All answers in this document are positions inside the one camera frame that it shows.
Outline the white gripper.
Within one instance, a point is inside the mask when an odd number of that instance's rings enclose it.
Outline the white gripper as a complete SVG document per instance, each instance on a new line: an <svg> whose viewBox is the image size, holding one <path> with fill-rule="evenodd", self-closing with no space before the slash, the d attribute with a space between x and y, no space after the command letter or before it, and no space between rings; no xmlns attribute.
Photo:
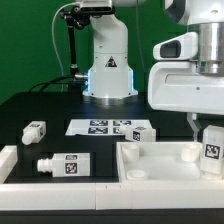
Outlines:
<svg viewBox="0 0 224 224"><path fill-rule="evenodd" d="M149 73L148 102L155 110L191 112L187 121L197 142L202 127L196 113L224 115L224 77L198 73L192 58L157 60Z"/></svg>

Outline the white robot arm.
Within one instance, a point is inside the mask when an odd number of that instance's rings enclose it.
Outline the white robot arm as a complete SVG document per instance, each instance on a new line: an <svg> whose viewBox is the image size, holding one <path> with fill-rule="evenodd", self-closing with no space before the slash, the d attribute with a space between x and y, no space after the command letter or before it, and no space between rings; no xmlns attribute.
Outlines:
<svg viewBox="0 0 224 224"><path fill-rule="evenodd" d="M137 94L128 66L127 27L112 13L115 6L145 0L82 0L91 17L94 63L83 95L110 104ZM164 0L165 11L187 27L181 36L157 44L148 80L148 103L156 110L185 112L199 131L198 114L224 115L224 0Z"/></svg>

